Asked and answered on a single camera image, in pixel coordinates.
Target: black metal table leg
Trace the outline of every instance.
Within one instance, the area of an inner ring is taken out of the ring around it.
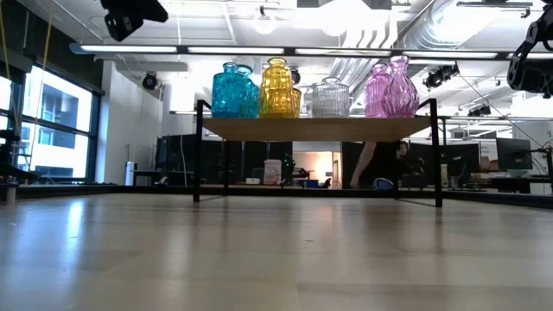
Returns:
[[[231,166],[231,142],[225,141],[225,195],[228,195],[229,169]]]
[[[200,202],[200,183],[201,183],[201,143],[204,124],[204,103],[198,100],[196,103],[196,140],[195,140],[195,161],[194,161],[194,202]]]
[[[430,129],[432,131],[432,157],[434,158],[434,194],[435,206],[442,207],[442,171],[440,167],[440,137],[438,136],[438,102],[435,98],[430,101]]]
[[[398,147],[401,149],[401,141],[399,141]],[[396,157],[396,165],[394,165],[394,176],[393,176],[393,184],[394,184],[394,199],[399,199],[399,177],[398,177],[398,170],[399,170],[399,159],[397,157],[397,153],[394,155]]]

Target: table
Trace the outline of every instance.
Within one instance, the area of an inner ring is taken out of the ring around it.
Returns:
[[[438,138],[437,100],[427,99],[419,105],[430,107],[430,117],[414,118],[213,118],[204,117],[205,100],[196,104],[196,139],[194,176],[201,174],[203,128],[229,141],[285,142],[396,142],[430,126],[435,180],[441,179]],[[225,143],[225,193],[229,189],[230,149]],[[398,198],[397,176],[391,198]],[[200,178],[194,178],[194,202],[200,201]],[[442,207],[442,185],[435,186],[435,206]]]

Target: pink glass vase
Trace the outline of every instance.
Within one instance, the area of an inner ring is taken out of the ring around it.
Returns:
[[[365,88],[365,116],[386,117],[384,113],[384,90],[390,82],[388,66],[377,64],[372,68],[372,76]]]
[[[419,98],[415,86],[407,76],[409,56],[390,59],[390,83],[384,90],[383,110],[387,117],[414,117]]]

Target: cable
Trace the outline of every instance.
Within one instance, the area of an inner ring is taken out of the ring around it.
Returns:
[[[182,151],[182,138],[184,135],[181,135],[181,156],[182,156],[182,166],[184,170],[184,187],[188,187],[188,181],[187,181],[187,162],[184,159],[184,151]]]
[[[129,65],[127,64],[127,60],[124,58],[124,56],[118,55],[118,58],[123,61],[124,66],[127,67],[127,70],[129,71],[130,74],[135,76],[135,79],[140,80],[142,78],[139,74],[136,74],[134,71],[130,70]]]
[[[541,146],[542,144],[539,143],[536,139],[534,139],[532,136],[528,135],[528,133],[526,133],[524,130],[522,130],[518,125],[516,125],[512,120],[510,120],[506,115],[504,115],[503,113],[501,113],[501,111],[499,111],[499,109],[495,108],[494,105],[492,105],[492,101],[489,100],[488,98],[485,98],[484,96],[482,96],[482,94],[480,94],[480,92],[476,91],[476,89],[470,84],[468,83],[468,81],[465,79],[465,77],[463,77],[460,73],[459,73],[459,76],[461,77],[461,79],[463,79],[463,81],[465,81],[465,83],[467,83],[467,85],[473,89],[474,92],[476,92],[478,94],[478,96],[480,96],[480,98],[484,99],[484,101],[486,101],[486,103],[492,107],[503,119],[507,120],[513,127],[515,127],[516,129],[520,130],[523,134],[525,134],[528,138],[530,138],[530,140],[532,140],[534,143],[537,143],[538,146]],[[533,154],[530,154],[530,157],[532,159],[532,163],[536,164],[535,162],[538,162],[538,164],[536,165],[536,168],[537,168],[537,171],[540,173],[540,174],[543,174],[543,170],[541,169],[541,165],[539,165],[539,161],[536,159],[536,157],[533,155]]]
[[[35,127],[33,129],[33,143],[29,151],[29,172],[33,163],[33,151],[35,151],[36,128],[38,127],[38,108],[41,106],[42,90],[44,87],[44,72],[48,63],[48,48],[50,47],[50,35],[52,34],[52,16],[54,15],[54,0],[50,0],[50,12],[48,13],[48,30],[46,32],[46,43],[44,44],[44,61],[42,62],[41,87],[39,88],[38,98],[36,100]]]
[[[163,109],[163,102],[162,102],[162,94],[163,94],[163,90],[165,89],[164,86],[160,87],[159,88],[159,107],[157,108],[157,114],[156,114],[156,127],[154,129],[154,144],[153,146],[157,147],[157,125],[160,124],[161,122],[158,122],[158,118],[159,118],[159,110],[162,110]],[[156,148],[153,148],[152,151],[149,153],[149,161],[148,161],[148,169],[152,166],[154,166],[154,169],[156,169],[156,164],[155,164],[155,159],[152,159],[153,158],[153,153],[155,151]]]
[[[144,108],[144,93],[146,91],[144,90],[141,90],[141,93],[142,93],[142,103],[140,104],[140,113],[138,114],[138,129],[140,129],[140,123],[142,121],[142,110]],[[135,143],[135,146],[134,148],[132,149],[132,162],[134,163],[135,162],[135,154],[137,152],[137,145],[138,143]]]
[[[184,118],[181,120],[181,124],[182,124],[181,130],[184,130]],[[181,135],[181,156],[182,156],[182,166],[184,169],[184,187],[188,187],[187,162],[186,162],[186,159],[184,158],[184,151],[182,150],[182,137],[183,135]]]

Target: security camera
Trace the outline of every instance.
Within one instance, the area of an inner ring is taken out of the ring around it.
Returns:
[[[302,79],[302,76],[297,71],[297,68],[290,68],[290,73],[292,73],[292,80],[294,81],[294,85],[300,83],[300,80]]]
[[[146,77],[142,81],[142,86],[146,90],[154,91],[159,84],[159,80],[156,77],[156,73],[146,73]]]

